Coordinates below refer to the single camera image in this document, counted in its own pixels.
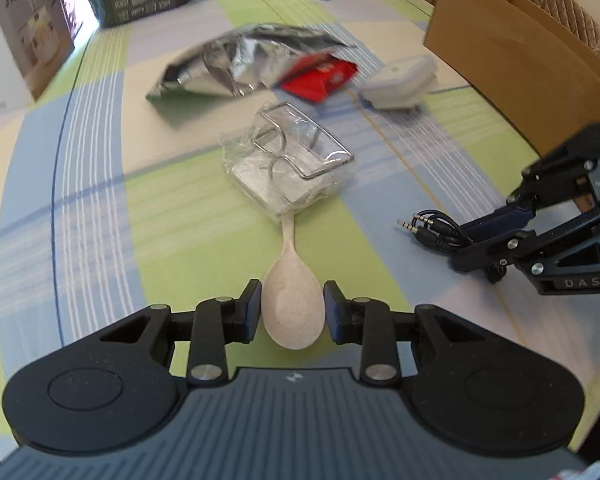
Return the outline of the beige plastic spoon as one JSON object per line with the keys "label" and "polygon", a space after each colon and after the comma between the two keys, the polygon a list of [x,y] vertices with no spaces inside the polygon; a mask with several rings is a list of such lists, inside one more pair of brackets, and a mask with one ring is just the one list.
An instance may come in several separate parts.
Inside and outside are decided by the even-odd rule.
{"label": "beige plastic spoon", "polygon": [[325,325],[320,283],[294,244],[294,213],[280,217],[283,248],[262,286],[261,314],[268,336],[289,350],[303,350],[317,341]]}

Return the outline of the red candy packet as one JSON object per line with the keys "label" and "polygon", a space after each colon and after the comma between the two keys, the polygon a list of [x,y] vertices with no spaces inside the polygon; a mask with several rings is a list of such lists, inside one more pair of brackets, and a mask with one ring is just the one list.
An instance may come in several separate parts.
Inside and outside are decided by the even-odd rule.
{"label": "red candy packet", "polygon": [[285,92],[311,103],[324,102],[358,73],[355,62],[329,55],[323,61],[298,73],[281,85]]}

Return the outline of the silver foil bag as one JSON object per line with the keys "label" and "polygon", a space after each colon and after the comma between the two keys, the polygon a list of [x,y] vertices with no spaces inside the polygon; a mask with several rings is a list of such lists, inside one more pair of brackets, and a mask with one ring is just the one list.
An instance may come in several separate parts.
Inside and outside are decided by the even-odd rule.
{"label": "silver foil bag", "polygon": [[302,74],[349,44],[323,29],[264,23],[235,28],[185,50],[147,91],[157,101],[174,94],[242,98]]}

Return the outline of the brown cardboard box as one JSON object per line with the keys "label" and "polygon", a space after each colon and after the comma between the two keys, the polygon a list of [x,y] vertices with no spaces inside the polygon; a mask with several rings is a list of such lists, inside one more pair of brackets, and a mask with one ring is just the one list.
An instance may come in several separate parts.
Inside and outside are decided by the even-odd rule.
{"label": "brown cardboard box", "polygon": [[541,155],[600,122],[600,58],[530,0],[437,0],[424,45]]}

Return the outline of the plaid tablecloth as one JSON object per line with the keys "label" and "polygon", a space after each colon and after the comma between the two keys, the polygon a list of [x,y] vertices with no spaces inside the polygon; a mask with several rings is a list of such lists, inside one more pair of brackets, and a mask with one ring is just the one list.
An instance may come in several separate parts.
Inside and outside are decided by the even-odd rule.
{"label": "plaid tablecloth", "polygon": [[[352,44],[362,77],[417,52],[417,0],[194,0],[88,36],[38,104],[0,117],[0,455],[15,448],[1,408],[8,378],[148,304],[189,310],[235,296],[280,252],[279,227],[224,174],[221,139],[284,98],[151,103],[166,64],[249,23],[326,29]],[[535,154],[450,70],[419,113],[382,114],[355,86],[306,112],[354,154],[348,185],[298,215],[296,244],[320,281],[396,310],[438,304],[562,363],[600,414],[600,296],[543,297],[516,270],[490,284],[457,274],[399,228],[442,209],[487,214]]]}

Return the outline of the white power adapter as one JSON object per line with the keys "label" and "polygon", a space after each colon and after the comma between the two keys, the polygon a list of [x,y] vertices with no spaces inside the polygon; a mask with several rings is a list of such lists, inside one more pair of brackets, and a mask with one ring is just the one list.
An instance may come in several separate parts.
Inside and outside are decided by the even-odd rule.
{"label": "white power adapter", "polygon": [[401,58],[365,79],[358,94],[375,110],[408,110],[419,106],[437,82],[437,65],[430,55]]}

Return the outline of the white appliance box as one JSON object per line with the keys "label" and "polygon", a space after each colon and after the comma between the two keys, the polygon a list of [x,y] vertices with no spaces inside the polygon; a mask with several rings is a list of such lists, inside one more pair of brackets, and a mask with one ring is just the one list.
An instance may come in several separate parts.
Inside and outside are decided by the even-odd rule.
{"label": "white appliance box", "polygon": [[65,0],[0,0],[0,115],[42,96],[73,36]]}

